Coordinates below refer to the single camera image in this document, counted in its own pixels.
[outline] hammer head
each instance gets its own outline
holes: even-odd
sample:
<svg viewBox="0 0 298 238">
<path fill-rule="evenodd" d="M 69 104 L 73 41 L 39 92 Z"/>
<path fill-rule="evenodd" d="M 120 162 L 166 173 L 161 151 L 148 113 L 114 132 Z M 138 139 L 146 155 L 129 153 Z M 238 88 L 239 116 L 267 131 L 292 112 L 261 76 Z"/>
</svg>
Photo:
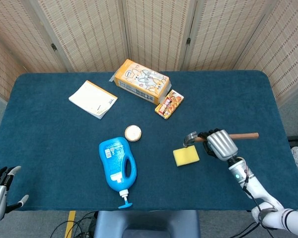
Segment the hammer head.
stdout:
<svg viewBox="0 0 298 238">
<path fill-rule="evenodd" d="M 183 146 L 186 148 L 190 145 L 193 145 L 195 142 L 195 138 L 198 137 L 197 132 L 194 131 L 190 134 L 188 134 L 185 138 L 184 138 L 184 142 L 183 142 Z"/>
</svg>

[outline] cable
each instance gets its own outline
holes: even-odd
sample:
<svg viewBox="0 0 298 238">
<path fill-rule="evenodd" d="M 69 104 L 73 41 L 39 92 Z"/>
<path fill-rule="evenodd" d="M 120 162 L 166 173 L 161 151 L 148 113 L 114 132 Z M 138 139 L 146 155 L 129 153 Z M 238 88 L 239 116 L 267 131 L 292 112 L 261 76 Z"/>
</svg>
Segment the cable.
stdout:
<svg viewBox="0 0 298 238">
<path fill-rule="evenodd" d="M 257 206 L 257 208 L 258 208 L 258 211 L 260 212 L 261 209 L 260 209 L 260 206 L 258 205 L 256 199 L 255 199 L 254 196 L 247 190 L 247 184 L 248 184 L 248 179 L 249 179 L 249 169 L 248 169 L 248 165 L 247 165 L 247 163 L 246 163 L 246 160 L 245 160 L 243 157 L 237 157 L 237 158 L 242 159 L 242 160 L 244 161 L 244 163 L 245 163 L 245 167 L 246 167 L 246 169 L 245 169 L 246 178 L 245 178 L 245 182 L 244 182 L 244 186 L 243 186 L 243 191 L 246 192 L 246 193 L 252 198 L 252 200 L 254 201 L 254 203 L 256 204 L 256 206 Z M 268 234 L 269 234 L 272 238 L 274 238 L 273 235 L 272 235 L 272 234 L 269 232 L 269 230 L 267 229 L 267 227 L 265 227 L 264 225 L 262 225 L 262 227 L 263 227 L 265 230 L 267 230 Z"/>
<path fill-rule="evenodd" d="M 80 232 L 82 232 L 82 229 L 81 229 L 79 223 L 77 223 L 76 221 L 68 221 L 68 220 L 67 220 L 67 221 L 65 221 L 65 222 L 60 223 L 57 227 L 55 227 L 55 229 L 53 230 L 53 232 L 52 232 L 50 238 L 52 238 L 54 232 L 57 230 L 58 227 L 60 227 L 61 225 L 63 225 L 64 223 L 67 223 L 67 222 L 73 222 L 73 223 L 75 223 L 75 224 L 77 225 L 77 227 L 79 227 Z"/>
<path fill-rule="evenodd" d="M 88 232 L 81 232 L 74 238 L 88 238 L 86 236 L 88 236 L 88 237 L 90 236 Z"/>
<path fill-rule="evenodd" d="M 234 238 L 234 237 L 239 236 L 240 234 L 242 234 L 243 232 L 245 232 L 248 228 L 250 228 L 250 226 L 252 226 L 252 225 L 255 224 L 255 223 L 256 223 L 256 222 L 253 222 L 253 223 L 249 224 L 249 226 L 246 227 L 243 231 L 241 231 L 240 233 L 238 233 L 238 234 L 236 234 L 236 235 L 234 235 L 234 236 L 232 236 L 232 237 L 230 237 L 230 238 Z"/>
<path fill-rule="evenodd" d="M 270 237 L 271 237 L 271 238 L 274 238 L 273 235 L 270 233 L 270 231 L 269 231 L 267 228 L 265 228 L 265 229 L 267 230 L 267 232 L 268 232 L 268 234 L 270 235 Z"/>
<path fill-rule="evenodd" d="M 85 219 L 91 219 L 91 218 L 93 218 L 93 217 L 85 217 L 85 218 L 82 218 L 82 219 L 78 220 L 77 223 L 80 224 L 82 220 L 85 220 Z M 71 230 L 73 230 L 73 228 L 74 228 L 74 226 L 71 227 L 71 229 L 69 230 L 68 234 L 66 235 L 66 238 L 68 238 L 68 236 L 69 236 Z"/>
<path fill-rule="evenodd" d="M 95 212 L 98 212 L 98 211 L 93 211 L 93 212 L 89 212 L 89 213 L 86 213 L 79 221 L 78 221 L 78 223 L 80 223 L 86 216 L 88 216 L 89 214 L 92 214 L 92 213 L 95 213 Z M 75 237 L 75 235 L 76 235 L 76 232 L 77 232 L 77 229 L 78 229 L 78 227 L 76 227 L 76 230 L 75 230 L 75 232 L 74 232 L 74 237 Z"/>
<path fill-rule="evenodd" d="M 248 232 L 246 232 L 244 235 L 242 235 L 242 236 L 240 236 L 240 237 L 238 237 L 238 238 L 242 238 L 242 237 L 248 235 L 248 234 L 251 233 L 253 230 L 255 230 L 256 228 L 258 228 L 258 226 L 259 226 L 259 223 L 257 223 L 256 226 L 254 226 L 252 229 L 250 229 Z"/>
</svg>

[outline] detergent bottle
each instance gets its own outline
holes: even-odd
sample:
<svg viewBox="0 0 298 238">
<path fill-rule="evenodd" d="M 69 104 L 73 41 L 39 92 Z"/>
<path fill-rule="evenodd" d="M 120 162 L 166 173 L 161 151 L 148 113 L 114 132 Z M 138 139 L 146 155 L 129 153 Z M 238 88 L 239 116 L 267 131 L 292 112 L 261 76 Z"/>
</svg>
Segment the detergent bottle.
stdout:
<svg viewBox="0 0 298 238">
<path fill-rule="evenodd" d="M 127 200 L 128 188 L 133 185 L 136 179 L 137 168 L 127 140 L 123 137 L 117 137 L 103 141 L 99 144 L 99 155 L 104 165 L 108 185 L 113 190 L 119 192 L 119 195 L 125 200 L 125 205 L 118 208 L 122 209 L 132 206 L 133 204 Z M 131 164 L 129 177 L 126 177 L 127 160 Z"/>
</svg>

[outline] sponge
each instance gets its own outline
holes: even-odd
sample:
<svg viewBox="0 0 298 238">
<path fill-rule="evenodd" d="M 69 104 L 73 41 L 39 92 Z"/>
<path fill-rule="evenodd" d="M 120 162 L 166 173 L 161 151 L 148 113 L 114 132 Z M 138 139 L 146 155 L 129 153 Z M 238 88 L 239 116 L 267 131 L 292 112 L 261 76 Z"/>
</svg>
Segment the sponge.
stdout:
<svg viewBox="0 0 298 238">
<path fill-rule="evenodd" d="M 173 151 L 174 160 L 177 166 L 187 165 L 200 160 L 194 145 Z"/>
</svg>

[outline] table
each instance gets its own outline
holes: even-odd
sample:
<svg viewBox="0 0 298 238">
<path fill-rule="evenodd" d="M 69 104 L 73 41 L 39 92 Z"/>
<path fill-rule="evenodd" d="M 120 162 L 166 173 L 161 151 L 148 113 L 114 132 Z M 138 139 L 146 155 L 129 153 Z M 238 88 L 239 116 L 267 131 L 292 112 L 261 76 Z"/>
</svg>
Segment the table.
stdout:
<svg viewBox="0 0 298 238">
<path fill-rule="evenodd" d="M 108 82 L 113 73 L 28 73 L 12 90 L 0 125 L 0 168 L 21 165 L 9 202 L 29 194 L 23 210 L 116 210 L 123 204 L 106 183 L 98 144 L 123 136 L 130 142 L 138 177 L 129 189 L 137 210 L 245 210 L 254 207 L 227 169 L 197 144 L 197 163 L 176 167 L 172 155 L 192 131 L 223 128 L 259 132 L 236 145 L 263 186 L 285 207 L 298 208 L 298 171 L 273 93 L 259 71 L 164 72 L 184 96 L 165 120 L 155 105 Z M 68 100 L 86 80 L 118 97 L 99 120 Z"/>
</svg>

